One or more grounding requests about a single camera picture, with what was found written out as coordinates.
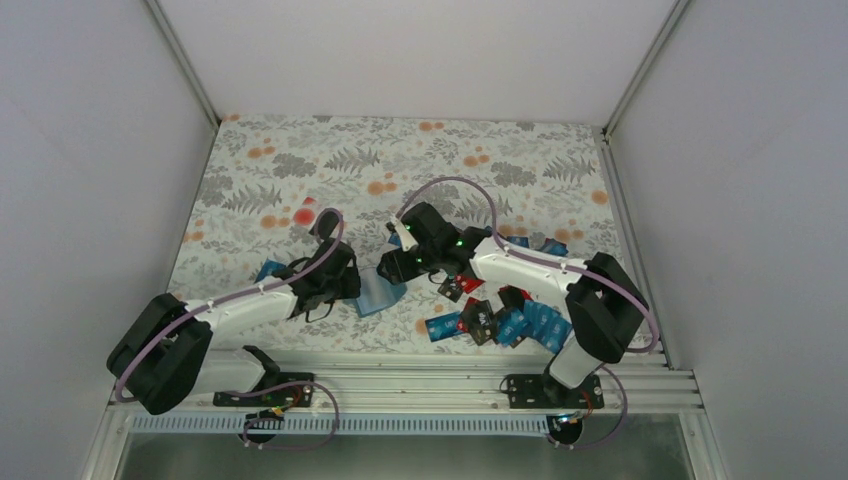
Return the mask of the teal leather card holder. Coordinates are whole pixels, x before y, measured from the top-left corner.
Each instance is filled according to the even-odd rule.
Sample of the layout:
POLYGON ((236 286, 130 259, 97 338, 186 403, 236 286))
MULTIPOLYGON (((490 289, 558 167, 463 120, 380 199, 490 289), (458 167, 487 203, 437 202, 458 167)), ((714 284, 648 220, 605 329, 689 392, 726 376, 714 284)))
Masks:
POLYGON ((352 305, 360 318, 365 318, 398 303, 407 292, 404 283, 394 285, 373 267, 359 270, 360 294, 352 305))

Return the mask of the blue card under left arm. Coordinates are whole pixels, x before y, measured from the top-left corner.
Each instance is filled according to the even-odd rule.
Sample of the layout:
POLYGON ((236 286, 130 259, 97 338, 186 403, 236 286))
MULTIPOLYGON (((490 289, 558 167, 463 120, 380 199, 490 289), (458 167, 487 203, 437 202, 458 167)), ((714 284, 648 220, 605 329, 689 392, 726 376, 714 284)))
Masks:
POLYGON ((275 260, 267 259, 263 265, 260 267, 257 272, 254 282, 260 282, 268 276, 272 276, 276 271, 282 270, 286 267, 284 263, 277 262, 275 260))

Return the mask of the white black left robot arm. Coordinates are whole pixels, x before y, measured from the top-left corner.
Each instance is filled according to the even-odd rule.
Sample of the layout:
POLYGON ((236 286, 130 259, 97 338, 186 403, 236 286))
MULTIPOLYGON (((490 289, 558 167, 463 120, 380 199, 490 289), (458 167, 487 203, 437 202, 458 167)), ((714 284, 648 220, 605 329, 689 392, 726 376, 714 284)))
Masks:
POLYGON ((212 393, 244 396, 255 405, 278 391, 277 369, 252 345, 237 345, 245 331, 266 323, 308 317, 319 307, 353 299, 361 281, 354 250, 327 240, 251 287, 217 299, 183 302, 154 297, 109 354, 120 402, 139 402, 153 415, 186 398, 212 393))

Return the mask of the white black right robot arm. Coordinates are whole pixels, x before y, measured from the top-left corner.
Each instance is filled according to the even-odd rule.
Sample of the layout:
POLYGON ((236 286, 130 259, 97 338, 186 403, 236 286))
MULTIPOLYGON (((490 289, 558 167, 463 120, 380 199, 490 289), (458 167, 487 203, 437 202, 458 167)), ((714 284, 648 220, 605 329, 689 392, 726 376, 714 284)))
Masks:
POLYGON ((649 310, 643 296, 612 256, 569 260, 507 242, 495 231, 459 229, 421 202, 388 230, 399 248, 382 255, 377 271, 392 284, 444 272, 526 290, 557 307, 572 331, 543 378, 544 399, 565 407, 580 384, 603 364, 616 364, 630 347, 649 310))

